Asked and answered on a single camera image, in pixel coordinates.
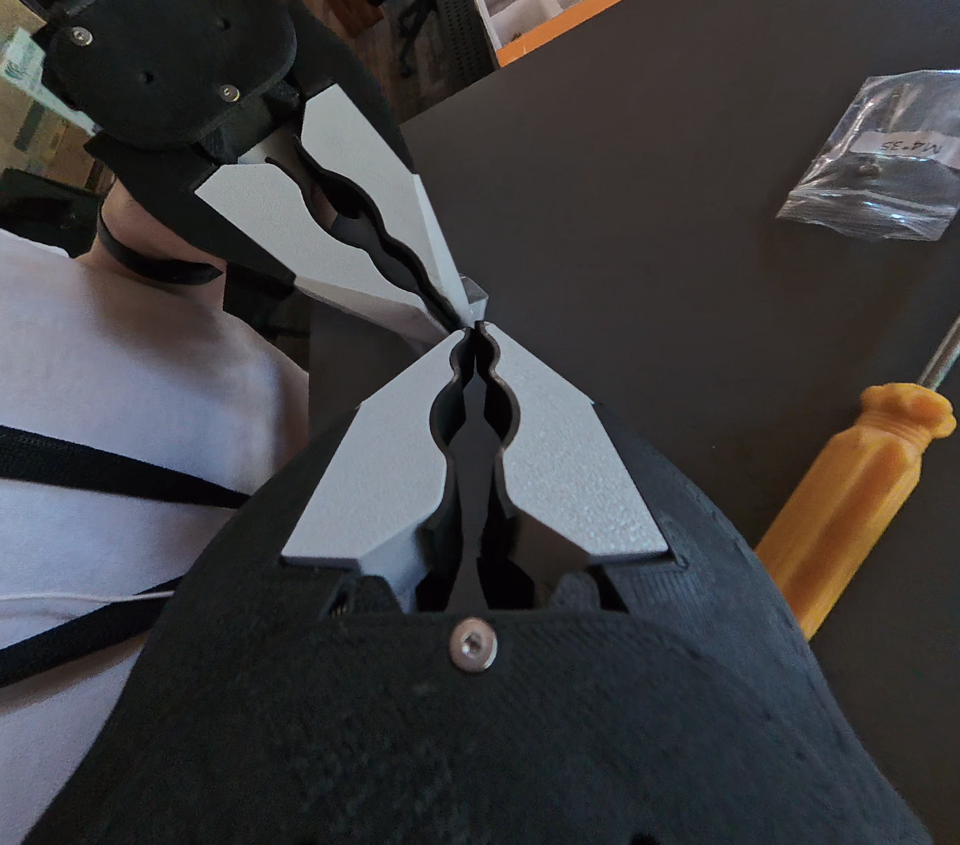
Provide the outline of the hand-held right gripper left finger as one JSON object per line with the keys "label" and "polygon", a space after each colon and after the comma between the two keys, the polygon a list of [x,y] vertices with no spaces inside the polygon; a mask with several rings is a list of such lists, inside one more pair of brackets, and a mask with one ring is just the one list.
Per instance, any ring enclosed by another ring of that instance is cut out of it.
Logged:
{"label": "hand-held right gripper left finger", "polygon": [[382,578],[406,614],[447,606],[464,543],[450,443],[466,420],[473,338],[454,332],[359,405],[286,564]]}

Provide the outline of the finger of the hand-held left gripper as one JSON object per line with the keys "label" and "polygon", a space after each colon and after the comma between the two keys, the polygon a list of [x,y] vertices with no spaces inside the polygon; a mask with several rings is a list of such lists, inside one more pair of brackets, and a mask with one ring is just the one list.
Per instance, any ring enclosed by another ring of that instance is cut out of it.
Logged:
{"label": "finger of the hand-held left gripper", "polygon": [[297,152],[336,214],[326,257],[295,282],[313,298],[388,330],[461,330],[471,301],[403,141],[390,143],[332,83],[303,108]]}
{"label": "finger of the hand-held left gripper", "polygon": [[423,298],[381,275],[366,251],[323,229],[298,183],[276,164],[223,165],[196,193],[292,272],[303,294],[427,345],[451,333]]}

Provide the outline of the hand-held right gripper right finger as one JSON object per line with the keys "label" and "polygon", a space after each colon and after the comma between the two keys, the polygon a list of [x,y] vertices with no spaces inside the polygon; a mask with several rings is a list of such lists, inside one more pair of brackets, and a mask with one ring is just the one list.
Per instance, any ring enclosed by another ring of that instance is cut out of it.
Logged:
{"label": "hand-held right gripper right finger", "polygon": [[478,557],[490,609],[536,608],[566,575],[669,555],[588,395],[489,322],[478,372],[499,439]]}

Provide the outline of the person's left hand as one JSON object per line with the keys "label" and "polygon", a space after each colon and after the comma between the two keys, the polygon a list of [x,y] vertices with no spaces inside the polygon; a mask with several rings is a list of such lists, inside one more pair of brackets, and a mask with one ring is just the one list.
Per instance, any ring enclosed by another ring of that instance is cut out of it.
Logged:
{"label": "person's left hand", "polygon": [[180,238],[114,179],[102,200],[85,266],[173,294],[221,304],[226,263]]}

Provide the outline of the stack of cardboard boxes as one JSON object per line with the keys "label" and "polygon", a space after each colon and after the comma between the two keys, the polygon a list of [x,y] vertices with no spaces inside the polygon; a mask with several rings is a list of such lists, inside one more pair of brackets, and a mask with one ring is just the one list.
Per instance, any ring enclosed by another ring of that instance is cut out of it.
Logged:
{"label": "stack of cardboard boxes", "polygon": [[85,150],[88,135],[6,78],[1,81],[1,167],[72,187],[101,191],[101,167]]}

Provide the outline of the black perforated cabinet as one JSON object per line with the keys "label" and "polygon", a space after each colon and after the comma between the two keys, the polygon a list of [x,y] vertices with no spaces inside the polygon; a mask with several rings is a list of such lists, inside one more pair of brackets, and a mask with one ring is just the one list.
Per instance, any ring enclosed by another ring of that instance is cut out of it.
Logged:
{"label": "black perforated cabinet", "polygon": [[440,38],[456,92],[498,70],[495,50],[474,0],[436,0]]}

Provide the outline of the person's white shirt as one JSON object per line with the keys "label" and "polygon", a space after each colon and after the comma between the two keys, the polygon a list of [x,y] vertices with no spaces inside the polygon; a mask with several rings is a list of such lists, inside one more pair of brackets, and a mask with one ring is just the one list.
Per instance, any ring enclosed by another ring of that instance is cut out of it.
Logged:
{"label": "person's white shirt", "polygon": [[[251,495],[308,438],[306,373],[246,323],[2,232],[2,426]],[[2,647],[184,575],[229,510],[2,480]],[[140,639],[2,689],[2,843],[101,731]]]}

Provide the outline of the clear screw bag white label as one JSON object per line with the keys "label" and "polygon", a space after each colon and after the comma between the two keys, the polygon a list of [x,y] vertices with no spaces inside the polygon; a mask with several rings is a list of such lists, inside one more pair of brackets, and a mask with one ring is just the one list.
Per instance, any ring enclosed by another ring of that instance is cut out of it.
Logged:
{"label": "clear screw bag white label", "polygon": [[866,79],[776,218],[937,241],[959,209],[959,70]]}

